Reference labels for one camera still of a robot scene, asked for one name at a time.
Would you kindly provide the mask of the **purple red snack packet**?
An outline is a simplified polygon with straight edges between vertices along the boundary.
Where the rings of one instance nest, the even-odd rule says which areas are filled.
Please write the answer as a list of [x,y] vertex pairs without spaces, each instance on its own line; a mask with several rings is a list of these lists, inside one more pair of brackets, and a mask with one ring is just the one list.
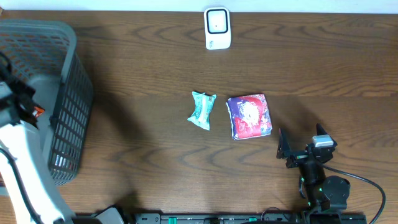
[[272,121],[264,94],[229,98],[226,102],[234,140],[268,136],[272,132]]

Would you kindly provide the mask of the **teal snack wrapper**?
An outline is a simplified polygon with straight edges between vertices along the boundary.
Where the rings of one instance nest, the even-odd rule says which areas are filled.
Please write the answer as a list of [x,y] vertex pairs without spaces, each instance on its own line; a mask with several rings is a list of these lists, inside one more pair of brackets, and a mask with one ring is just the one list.
[[193,91],[192,96],[195,102],[195,109],[191,117],[187,120],[196,126],[210,130],[210,113],[213,109],[216,95],[207,95],[206,93],[198,93]]

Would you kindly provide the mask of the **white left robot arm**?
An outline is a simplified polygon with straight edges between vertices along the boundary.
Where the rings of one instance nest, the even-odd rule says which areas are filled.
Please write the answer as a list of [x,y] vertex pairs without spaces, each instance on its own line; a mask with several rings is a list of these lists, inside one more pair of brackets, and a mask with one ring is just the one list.
[[123,212],[108,207],[77,215],[54,184],[40,148],[38,117],[43,107],[35,90],[12,74],[10,59],[1,55],[1,176],[18,223],[125,223]]

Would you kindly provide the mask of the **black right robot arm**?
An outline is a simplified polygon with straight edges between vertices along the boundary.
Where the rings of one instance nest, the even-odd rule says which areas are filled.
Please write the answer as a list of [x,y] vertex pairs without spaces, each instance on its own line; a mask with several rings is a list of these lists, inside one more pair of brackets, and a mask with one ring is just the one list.
[[304,150],[293,150],[287,139],[287,133],[279,130],[279,145],[276,158],[286,161],[286,168],[298,168],[302,196],[316,213],[341,212],[347,209],[350,182],[342,177],[325,174],[325,163],[333,159],[337,142],[316,125],[317,134]]

